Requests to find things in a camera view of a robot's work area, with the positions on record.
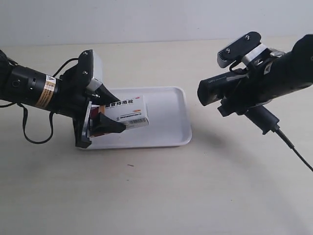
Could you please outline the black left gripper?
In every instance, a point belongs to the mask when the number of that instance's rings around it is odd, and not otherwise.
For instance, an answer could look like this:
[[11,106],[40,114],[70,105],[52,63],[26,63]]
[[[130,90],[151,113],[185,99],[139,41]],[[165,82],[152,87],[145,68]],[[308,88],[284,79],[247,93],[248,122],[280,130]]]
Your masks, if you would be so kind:
[[[95,98],[95,105],[108,105],[118,101],[105,86],[101,84],[95,92],[88,91],[81,87],[80,80],[76,74],[77,66],[66,70],[60,75],[59,90],[57,93],[56,113],[72,118],[75,146],[88,148],[91,145],[89,136],[89,115],[91,110],[91,100]],[[103,113],[98,113],[92,120],[92,134],[121,133],[125,130],[125,124],[114,121],[106,117]]]

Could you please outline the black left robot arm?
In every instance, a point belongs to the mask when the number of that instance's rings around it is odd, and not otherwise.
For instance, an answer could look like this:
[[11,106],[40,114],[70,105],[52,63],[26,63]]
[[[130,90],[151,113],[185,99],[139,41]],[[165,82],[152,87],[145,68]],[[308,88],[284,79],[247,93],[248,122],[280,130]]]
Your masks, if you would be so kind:
[[23,109],[22,129],[26,130],[26,106],[49,111],[49,124],[54,114],[72,119],[75,145],[88,148],[91,137],[108,133],[121,133],[126,125],[98,112],[91,116],[92,105],[106,107],[119,101],[103,83],[103,62],[93,49],[83,51],[68,63],[77,64],[57,77],[24,67],[4,52],[0,53],[0,98],[8,106]]

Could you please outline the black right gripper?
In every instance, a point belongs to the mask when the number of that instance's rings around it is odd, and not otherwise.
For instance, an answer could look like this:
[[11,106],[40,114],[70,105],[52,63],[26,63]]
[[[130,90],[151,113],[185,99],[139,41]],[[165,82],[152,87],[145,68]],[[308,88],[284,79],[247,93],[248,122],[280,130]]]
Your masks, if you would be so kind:
[[247,109],[269,98],[260,98],[261,81],[269,71],[272,62],[281,56],[281,51],[267,47],[256,47],[240,59],[246,68],[233,71],[234,85],[226,92],[218,108],[223,117],[232,113],[243,114]]

